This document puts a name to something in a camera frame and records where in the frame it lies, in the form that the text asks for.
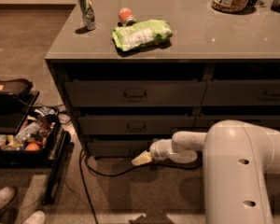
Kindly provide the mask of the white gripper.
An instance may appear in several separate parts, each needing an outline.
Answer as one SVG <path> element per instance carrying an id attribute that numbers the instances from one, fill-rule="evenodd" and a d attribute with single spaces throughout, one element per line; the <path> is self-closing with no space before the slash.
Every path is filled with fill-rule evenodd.
<path id="1" fill-rule="evenodd" d="M 148 151 L 143 151 L 132 160 L 132 165 L 140 166 L 151 163 L 152 160 L 164 161 L 170 159 L 173 155 L 173 146 L 171 139 L 160 139 L 153 142 Z"/>

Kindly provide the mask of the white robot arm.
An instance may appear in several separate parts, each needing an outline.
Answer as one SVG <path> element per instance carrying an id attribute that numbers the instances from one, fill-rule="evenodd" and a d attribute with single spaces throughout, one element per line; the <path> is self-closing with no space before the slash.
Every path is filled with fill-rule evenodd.
<path id="1" fill-rule="evenodd" d="M 206 224 L 273 224 L 266 174 L 280 174 L 280 132 L 222 120 L 206 133 L 177 132 L 132 160 L 191 163 L 203 154 Z"/>

